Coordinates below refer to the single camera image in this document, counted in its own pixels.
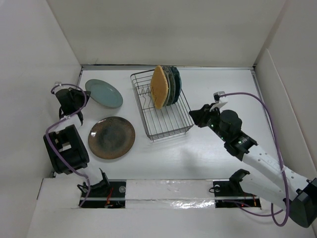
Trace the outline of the grey-blue round plate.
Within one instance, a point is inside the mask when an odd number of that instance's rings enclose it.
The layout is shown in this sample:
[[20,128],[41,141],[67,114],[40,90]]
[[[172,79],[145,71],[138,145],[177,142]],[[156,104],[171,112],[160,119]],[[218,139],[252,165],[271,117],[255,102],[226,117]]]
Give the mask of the grey-blue round plate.
[[123,104],[121,93],[105,81],[90,79],[85,83],[85,89],[91,92],[90,97],[94,101],[105,107],[116,109]]

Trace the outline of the teal scalloped plate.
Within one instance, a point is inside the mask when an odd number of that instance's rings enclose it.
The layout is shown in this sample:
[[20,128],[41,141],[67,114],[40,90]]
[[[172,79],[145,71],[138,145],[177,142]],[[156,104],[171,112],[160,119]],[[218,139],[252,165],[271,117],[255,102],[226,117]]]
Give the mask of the teal scalloped plate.
[[181,93],[181,87],[182,87],[182,82],[181,82],[181,77],[178,69],[174,66],[171,67],[171,71],[173,73],[174,79],[175,79],[175,96],[173,103],[175,104],[178,101],[178,98]]

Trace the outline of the orange woven square plate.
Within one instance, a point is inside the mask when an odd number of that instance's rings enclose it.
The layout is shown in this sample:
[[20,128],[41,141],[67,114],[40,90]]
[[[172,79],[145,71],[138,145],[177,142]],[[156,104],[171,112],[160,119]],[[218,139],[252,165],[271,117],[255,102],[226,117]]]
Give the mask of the orange woven square plate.
[[160,65],[157,65],[154,69],[150,83],[150,91],[155,108],[160,110],[169,96],[168,79]]

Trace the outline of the blue floral white plate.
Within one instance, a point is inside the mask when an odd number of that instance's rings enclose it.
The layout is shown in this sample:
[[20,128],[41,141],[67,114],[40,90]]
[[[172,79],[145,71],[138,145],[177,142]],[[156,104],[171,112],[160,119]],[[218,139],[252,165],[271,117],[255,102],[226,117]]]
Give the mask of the blue floral white plate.
[[176,93],[176,82],[175,82],[175,78],[173,75],[173,72],[170,68],[170,66],[167,67],[167,72],[168,72],[168,77],[169,77],[169,82],[170,82],[170,88],[169,88],[169,99],[167,102],[167,105],[170,106],[173,104],[174,98],[175,98],[175,93]]

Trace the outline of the brown speckled round plate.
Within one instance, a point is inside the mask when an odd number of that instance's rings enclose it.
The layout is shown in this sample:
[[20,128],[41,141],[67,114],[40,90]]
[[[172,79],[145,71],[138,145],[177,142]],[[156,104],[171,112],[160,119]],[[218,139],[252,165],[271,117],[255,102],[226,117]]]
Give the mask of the brown speckled round plate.
[[95,156],[113,160],[130,151],[135,137],[135,129],[127,119],[107,117],[91,128],[88,145]]

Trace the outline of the light green flower plate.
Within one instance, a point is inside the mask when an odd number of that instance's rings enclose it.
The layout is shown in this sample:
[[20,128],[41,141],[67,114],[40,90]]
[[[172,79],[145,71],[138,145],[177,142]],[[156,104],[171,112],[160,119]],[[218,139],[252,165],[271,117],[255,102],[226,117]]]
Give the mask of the light green flower plate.
[[169,95],[170,95],[170,92],[169,92],[169,88],[170,88],[170,82],[169,82],[169,77],[168,77],[168,72],[167,72],[167,66],[163,66],[163,71],[165,73],[165,76],[166,76],[166,79],[167,79],[167,82],[168,82],[168,96],[165,100],[165,103],[164,103],[164,106],[167,106],[167,102],[168,102],[168,99],[169,99]]

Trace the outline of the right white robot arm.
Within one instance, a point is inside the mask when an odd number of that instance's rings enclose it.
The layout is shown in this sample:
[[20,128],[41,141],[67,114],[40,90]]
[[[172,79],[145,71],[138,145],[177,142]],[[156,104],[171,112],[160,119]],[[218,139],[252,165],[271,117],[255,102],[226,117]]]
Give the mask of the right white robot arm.
[[263,174],[268,181],[240,169],[231,176],[230,192],[252,193],[289,212],[297,225],[308,228],[317,218],[317,180],[280,166],[272,156],[242,130],[242,120],[232,110],[220,111],[217,104],[205,104],[189,115],[198,127],[209,127],[223,142],[226,151]]

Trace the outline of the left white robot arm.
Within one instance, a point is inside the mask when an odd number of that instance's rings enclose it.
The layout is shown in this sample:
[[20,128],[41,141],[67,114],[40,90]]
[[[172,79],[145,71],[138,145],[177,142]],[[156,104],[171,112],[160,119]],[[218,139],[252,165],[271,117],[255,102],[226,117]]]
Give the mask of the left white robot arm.
[[43,140],[57,174],[76,174],[86,181],[78,187],[83,193],[94,191],[98,196],[106,196],[110,192],[110,183],[106,174],[101,171],[102,179],[94,185],[90,184],[87,175],[79,172],[87,168],[90,161],[88,151],[77,130],[83,125],[82,109],[86,106],[90,91],[84,91],[72,84],[60,84],[55,86],[51,93],[60,103],[59,121],[51,125],[45,132]]

